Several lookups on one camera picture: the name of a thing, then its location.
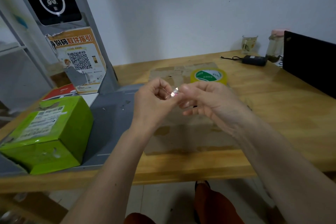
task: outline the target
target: orange pants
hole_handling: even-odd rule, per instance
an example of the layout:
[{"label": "orange pants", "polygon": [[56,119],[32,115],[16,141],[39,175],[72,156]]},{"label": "orange pants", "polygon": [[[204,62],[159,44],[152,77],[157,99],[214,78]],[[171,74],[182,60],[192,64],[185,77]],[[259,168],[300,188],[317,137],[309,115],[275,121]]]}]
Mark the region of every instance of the orange pants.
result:
[{"label": "orange pants", "polygon": [[[244,224],[233,204],[204,183],[197,185],[194,208],[201,224]],[[126,217],[124,224],[155,224],[155,222],[141,213],[131,213]]]}]

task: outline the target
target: wooden table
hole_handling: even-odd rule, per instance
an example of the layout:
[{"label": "wooden table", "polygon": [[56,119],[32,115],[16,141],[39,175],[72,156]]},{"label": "wooden table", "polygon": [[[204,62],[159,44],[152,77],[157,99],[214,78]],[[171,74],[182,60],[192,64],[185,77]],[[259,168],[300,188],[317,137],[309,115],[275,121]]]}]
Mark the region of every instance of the wooden table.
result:
[{"label": "wooden table", "polygon": [[[145,83],[154,68],[215,62],[228,74],[229,85],[254,113],[282,133],[321,171],[336,171],[336,100],[270,62],[265,67],[241,64],[220,52],[115,66],[120,85]],[[29,113],[0,130],[0,139]],[[51,191],[86,187],[98,171],[77,171],[0,179],[0,193]],[[229,179],[254,176],[241,150],[191,154],[142,155],[133,184]]]}]

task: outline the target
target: yellow tape roll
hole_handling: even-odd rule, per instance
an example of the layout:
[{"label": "yellow tape roll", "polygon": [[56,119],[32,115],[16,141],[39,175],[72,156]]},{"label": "yellow tape roll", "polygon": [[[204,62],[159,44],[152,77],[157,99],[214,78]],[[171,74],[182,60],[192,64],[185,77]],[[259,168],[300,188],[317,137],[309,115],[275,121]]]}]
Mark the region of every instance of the yellow tape roll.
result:
[{"label": "yellow tape roll", "polygon": [[218,68],[202,68],[196,69],[190,74],[190,82],[220,82],[225,84],[228,82],[227,74]]}]

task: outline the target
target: pink bottle cap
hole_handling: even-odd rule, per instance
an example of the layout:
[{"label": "pink bottle cap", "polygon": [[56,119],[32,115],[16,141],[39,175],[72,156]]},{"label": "pink bottle cap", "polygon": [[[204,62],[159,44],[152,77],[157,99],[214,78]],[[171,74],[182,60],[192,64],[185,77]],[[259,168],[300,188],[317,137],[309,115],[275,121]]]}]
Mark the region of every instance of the pink bottle cap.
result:
[{"label": "pink bottle cap", "polygon": [[276,36],[284,36],[285,31],[288,31],[288,28],[277,28],[277,29],[273,29],[271,34],[272,35],[276,35]]}]

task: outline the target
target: green cardboard box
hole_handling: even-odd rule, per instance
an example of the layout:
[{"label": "green cardboard box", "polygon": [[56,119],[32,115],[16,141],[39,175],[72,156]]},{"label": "green cardboard box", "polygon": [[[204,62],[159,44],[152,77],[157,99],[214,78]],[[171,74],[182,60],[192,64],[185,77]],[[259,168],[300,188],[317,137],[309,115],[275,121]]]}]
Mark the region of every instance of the green cardboard box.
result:
[{"label": "green cardboard box", "polygon": [[93,116],[81,96],[40,102],[0,145],[0,152],[30,174],[79,166]]}]

